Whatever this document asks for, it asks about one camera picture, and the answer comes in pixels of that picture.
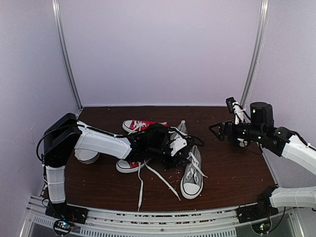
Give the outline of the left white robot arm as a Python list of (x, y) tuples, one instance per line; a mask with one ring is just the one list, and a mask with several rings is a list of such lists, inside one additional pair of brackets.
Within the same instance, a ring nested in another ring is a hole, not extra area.
[(65, 167), (72, 153), (84, 164), (95, 162), (100, 154), (118, 159), (123, 173), (139, 171), (150, 156), (162, 156), (167, 165), (185, 159), (190, 148), (185, 123), (169, 127), (166, 122), (126, 120), (122, 124), (126, 134), (114, 134), (90, 126), (65, 114), (40, 138), (43, 153), (37, 154), (44, 169), (51, 210), (60, 219), (71, 215), (66, 203)]

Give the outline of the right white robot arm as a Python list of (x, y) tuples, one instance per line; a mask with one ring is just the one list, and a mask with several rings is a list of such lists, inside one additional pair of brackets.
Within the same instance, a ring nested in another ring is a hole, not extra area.
[[(275, 127), (273, 107), (266, 102), (250, 104), (250, 114), (233, 97), (226, 100), (229, 113), (234, 119), (212, 124), (208, 127), (218, 140), (227, 139), (241, 147), (256, 142), (278, 157), (289, 159), (311, 173), (316, 172), (316, 149), (302, 136), (286, 127)], [(265, 217), (272, 208), (279, 207), (316, 207), (316, 188), (268, 187), (258, 197), (253, 214)]]

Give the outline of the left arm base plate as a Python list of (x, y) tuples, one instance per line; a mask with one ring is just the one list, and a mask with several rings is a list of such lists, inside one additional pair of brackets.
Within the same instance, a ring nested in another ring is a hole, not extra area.
[(46, 208), (45, 215), (78, 224), (85, 224), (88, 209), (71, 205), (53, 205)]

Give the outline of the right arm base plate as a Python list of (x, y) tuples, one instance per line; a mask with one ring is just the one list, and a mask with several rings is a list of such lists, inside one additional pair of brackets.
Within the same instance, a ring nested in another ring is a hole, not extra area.
[(236, 209), (239, 223), (253, 222), (266, 219), (278, 214), (278, 209), (264, 204), (242, 204)]

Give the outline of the grey sneaker with laces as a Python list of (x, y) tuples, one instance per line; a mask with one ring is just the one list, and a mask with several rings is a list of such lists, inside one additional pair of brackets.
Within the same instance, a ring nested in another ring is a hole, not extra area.
[(176, 129), (174, 131), (170, 132), (170, 142), (173, 142), (174, 140), (181, 138), (182, 135), (187, 134), (187, 127), (186, 127), (186, 121), (182, 120)]

